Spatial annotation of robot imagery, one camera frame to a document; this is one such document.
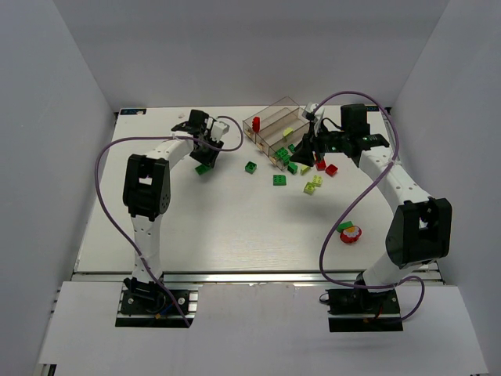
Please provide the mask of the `green stepped lego brick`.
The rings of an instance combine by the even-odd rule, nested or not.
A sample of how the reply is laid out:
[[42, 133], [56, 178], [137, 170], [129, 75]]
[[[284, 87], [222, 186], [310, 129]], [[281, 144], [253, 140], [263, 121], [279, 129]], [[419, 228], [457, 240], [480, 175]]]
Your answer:
[[207, 172], [209, 172], [211, 168], [209, 166], [206, 166], [204, 164], [200, 164], [199, 166], [195, 167], [195, 171], [198, 175], [203, 175]]

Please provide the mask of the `red lego brick stack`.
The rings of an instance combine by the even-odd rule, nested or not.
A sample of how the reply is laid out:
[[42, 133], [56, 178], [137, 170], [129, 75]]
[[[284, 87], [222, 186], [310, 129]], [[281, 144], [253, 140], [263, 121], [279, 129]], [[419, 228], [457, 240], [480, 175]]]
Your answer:
[[260, 132], [261, 130], [261, 119], [260, 117], [254, 117], [252, 120], [252, 130], [255, 133]]

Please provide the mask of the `red flower toy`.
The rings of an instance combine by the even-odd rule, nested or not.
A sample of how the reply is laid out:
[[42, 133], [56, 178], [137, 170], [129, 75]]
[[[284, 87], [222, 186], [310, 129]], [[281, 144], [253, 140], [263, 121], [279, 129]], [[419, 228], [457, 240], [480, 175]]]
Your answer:
[[351, 226], [343, 229], [340, 233], [340, 240], [345, 244], [352, 244], [359, 240], [362, 230], [358, 226]]

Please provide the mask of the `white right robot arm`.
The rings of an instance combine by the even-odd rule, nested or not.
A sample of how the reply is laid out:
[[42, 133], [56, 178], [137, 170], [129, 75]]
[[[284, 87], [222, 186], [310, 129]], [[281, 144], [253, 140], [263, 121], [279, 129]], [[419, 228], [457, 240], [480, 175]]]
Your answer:
[[352, 288], [373, 293], [393, 289], [414, 269], [449, 253], [452, 205], [420, 188], [399, 164], [397, 145], [371, 133], [365, 105], [343, 105], [341, 127], [336, 131], [326, 128], [323, 115], [318, 104], [306, 106], [303, 116], [309, 129], [291, 161], [312, 167], [327, 153], [342, 153], [371, 178], [371, 187], [379, 189], [393, 219], [385, 252], [359, 275]]

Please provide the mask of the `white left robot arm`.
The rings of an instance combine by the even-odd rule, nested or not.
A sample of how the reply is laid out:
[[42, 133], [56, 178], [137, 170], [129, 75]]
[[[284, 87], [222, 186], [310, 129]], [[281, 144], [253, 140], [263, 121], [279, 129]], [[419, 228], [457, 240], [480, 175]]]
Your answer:
[[212, 168], [229, 131], [225, 122], [201, 110], [192, 110], [187, 121], [172, 129], [173, 139], [163, 141], [147, 154], [129, 157], [123, 202], [131, 216], [135, 254], [132, 276], [124, 281], [134, 295], [154, 300], [161, 293], [160, 224], [171, 201], [171, 170], [190, 156]]

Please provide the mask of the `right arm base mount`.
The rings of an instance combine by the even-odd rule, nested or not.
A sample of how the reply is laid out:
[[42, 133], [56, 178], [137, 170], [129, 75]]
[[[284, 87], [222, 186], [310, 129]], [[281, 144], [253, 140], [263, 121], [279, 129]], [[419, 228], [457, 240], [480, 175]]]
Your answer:
[[403, 331], [395, 290], [378, 293], [363, 289], [329, 289], [319, 296], [328, 308], [331, 333], [376, 333]]

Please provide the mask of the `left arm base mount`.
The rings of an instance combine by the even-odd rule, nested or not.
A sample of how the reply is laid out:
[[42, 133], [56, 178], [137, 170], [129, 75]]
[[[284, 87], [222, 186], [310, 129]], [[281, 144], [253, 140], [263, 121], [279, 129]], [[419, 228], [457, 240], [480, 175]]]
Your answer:
[[123, 286], [117, 307], [115, 327], [187, 328], [174, 302], [191, 324], [196, 313], [197, 292], [189, 289], [174, 289], [171, 293], [175, 299], [171, 299], [163, 290], [156, 298], [147, 298], [144, 294], [133, 293]]

